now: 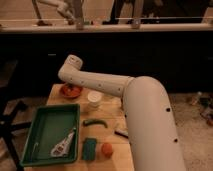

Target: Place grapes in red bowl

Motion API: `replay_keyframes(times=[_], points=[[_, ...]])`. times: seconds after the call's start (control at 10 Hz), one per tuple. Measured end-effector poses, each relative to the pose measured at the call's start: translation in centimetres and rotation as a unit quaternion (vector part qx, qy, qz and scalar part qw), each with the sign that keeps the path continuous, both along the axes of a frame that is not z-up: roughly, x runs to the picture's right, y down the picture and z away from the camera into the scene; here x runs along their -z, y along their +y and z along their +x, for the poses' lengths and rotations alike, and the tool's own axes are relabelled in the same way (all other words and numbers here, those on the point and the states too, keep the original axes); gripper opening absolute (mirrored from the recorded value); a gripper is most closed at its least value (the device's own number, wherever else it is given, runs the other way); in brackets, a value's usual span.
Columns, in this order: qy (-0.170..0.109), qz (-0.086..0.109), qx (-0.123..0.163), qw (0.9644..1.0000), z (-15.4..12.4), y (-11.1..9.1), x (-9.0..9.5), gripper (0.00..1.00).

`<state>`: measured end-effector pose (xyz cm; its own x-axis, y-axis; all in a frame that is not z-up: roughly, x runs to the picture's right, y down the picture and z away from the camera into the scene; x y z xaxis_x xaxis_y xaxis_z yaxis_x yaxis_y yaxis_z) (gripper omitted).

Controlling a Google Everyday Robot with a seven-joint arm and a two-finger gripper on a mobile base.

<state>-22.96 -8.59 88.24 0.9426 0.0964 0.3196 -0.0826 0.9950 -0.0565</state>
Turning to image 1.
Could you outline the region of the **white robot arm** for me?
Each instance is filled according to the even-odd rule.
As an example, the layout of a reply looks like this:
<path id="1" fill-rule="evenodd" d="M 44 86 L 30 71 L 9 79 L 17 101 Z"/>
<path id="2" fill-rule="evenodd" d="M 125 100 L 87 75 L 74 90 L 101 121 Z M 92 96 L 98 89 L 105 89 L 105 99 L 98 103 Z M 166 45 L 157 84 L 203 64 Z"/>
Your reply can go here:
<path id="1" fill-rule="evenodd" d="M 85 72 L 70 55 L 60 80 L 122 99 L 135 171 L 186 171 L 170 100 L 164 86 L 149 76 Z"/>

